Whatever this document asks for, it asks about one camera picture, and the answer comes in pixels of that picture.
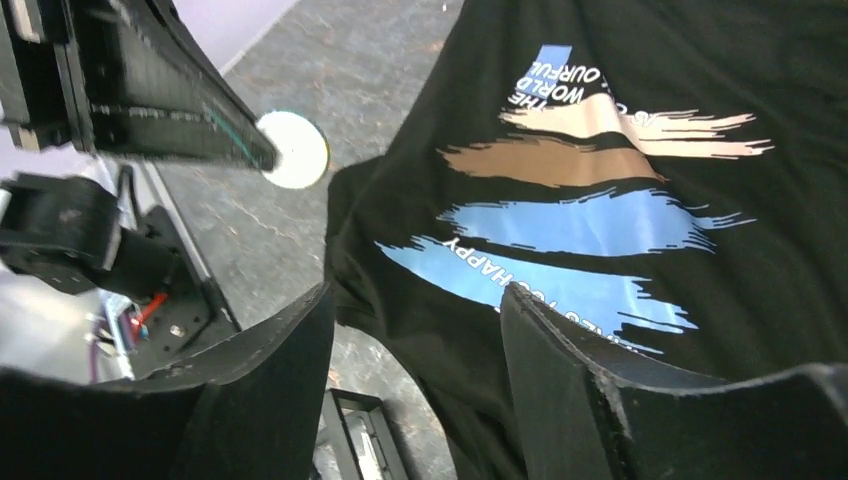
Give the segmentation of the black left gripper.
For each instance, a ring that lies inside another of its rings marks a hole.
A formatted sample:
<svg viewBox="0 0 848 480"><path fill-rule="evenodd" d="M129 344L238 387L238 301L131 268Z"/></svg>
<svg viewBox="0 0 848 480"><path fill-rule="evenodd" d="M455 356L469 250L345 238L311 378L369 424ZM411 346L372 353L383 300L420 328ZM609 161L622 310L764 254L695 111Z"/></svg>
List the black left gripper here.
<svg viewBox="0 0 848 480"><path fill-rule="evenodd" d="M269 171L277 150L171 1L3 1L13 145Z"/></svg>

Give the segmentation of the round green brooch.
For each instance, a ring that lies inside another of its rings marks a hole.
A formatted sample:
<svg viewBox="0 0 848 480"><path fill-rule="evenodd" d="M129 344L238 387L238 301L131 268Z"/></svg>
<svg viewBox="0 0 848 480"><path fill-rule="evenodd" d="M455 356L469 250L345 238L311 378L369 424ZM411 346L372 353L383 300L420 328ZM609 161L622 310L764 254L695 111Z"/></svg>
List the round green brooch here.
<svg viewBox="0 0 848 480"><path fill-rule="evenodd" d="M307 118L289 111L273 111L261 116L259 131L276 149L274 166L263 172L266 180L289 190L316 184L326 173L330 152L319 128Z"/></svg>

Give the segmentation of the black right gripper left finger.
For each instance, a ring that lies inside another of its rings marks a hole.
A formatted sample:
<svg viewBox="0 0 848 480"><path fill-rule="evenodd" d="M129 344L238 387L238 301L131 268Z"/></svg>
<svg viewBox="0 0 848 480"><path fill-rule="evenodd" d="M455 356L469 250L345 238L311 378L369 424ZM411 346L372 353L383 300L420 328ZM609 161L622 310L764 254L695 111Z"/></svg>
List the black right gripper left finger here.
<svg viewBox="0 0 848 480"><path fill-rule="evenodd" d="M333 342L331 294L140 380L1 372L5 479L305 479Z"/></svg>

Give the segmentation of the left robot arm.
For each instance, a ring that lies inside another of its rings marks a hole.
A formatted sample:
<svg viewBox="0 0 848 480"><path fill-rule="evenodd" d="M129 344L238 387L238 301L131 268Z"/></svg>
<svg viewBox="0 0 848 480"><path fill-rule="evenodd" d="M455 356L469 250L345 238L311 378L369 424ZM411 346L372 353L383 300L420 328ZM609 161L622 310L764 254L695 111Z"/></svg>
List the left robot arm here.
<svg viewBox="0 0 848 480"><path fill-rule="evenodd" d="M1 105L14 145L31 152L262 172L278 162L170 1L3 2ZM187 275L184 255L120 224L117 195L94 180L19 174L1 186L1 258L15 273L139 299Z"/></svg>

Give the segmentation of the black printed t-shirt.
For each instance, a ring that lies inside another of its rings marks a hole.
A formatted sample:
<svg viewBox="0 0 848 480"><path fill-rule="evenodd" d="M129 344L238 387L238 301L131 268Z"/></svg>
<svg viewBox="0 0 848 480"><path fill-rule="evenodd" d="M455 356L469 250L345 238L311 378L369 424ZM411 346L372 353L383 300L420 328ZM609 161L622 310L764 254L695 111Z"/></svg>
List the black printed t-shirt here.
<svg viewBox="0 0 848 480"><path fill-rule="evenodd" d="M499 321L748 380L847 359L843 1L468 1L381 156L328 189L325 278L461 479L527 475Z"/></svg>

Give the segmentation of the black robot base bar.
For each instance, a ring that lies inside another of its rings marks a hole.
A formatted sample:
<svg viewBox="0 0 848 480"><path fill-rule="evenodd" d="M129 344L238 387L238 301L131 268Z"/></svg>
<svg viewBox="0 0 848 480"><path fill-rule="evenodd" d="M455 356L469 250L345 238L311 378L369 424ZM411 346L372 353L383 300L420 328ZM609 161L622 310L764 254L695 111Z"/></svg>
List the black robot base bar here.
<svg viewBox="0 0 848 480"><path fill-rule="evenodd" d="M92 168L117 196L123 244L88 339L112 363L113 379L140 379L239 331L159 170Z"/></svg>

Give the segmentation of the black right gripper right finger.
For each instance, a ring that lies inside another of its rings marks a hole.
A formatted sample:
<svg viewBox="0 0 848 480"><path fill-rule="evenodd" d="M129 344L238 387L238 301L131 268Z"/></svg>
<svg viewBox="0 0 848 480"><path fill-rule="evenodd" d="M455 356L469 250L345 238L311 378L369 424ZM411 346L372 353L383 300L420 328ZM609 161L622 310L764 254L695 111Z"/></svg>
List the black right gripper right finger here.
<svg viewBox="0 0 848 480"><path fill-rule="evenodd" d="M847 368L730 383L630 351L510 285L501 330L532 479L843 479Z"/></svg>

